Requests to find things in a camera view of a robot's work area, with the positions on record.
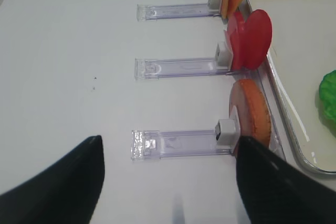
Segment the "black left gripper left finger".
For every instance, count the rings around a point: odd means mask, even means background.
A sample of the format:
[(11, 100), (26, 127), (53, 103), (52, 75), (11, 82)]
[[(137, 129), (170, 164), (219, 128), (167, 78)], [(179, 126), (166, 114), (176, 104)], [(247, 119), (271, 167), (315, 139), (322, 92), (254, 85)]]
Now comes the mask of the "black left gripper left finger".
[(1, 194), (1, 223), (89, 223), (104, 182), (103, 141), (91, 136)]

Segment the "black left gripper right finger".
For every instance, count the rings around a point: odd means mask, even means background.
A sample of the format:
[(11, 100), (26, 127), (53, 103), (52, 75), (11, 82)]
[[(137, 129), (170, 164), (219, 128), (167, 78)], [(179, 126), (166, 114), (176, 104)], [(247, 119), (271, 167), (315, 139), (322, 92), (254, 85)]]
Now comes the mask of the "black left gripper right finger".
[(335, 223), (335, 191), (253, 137), (239, 138), (236, 181), (251, 223)]

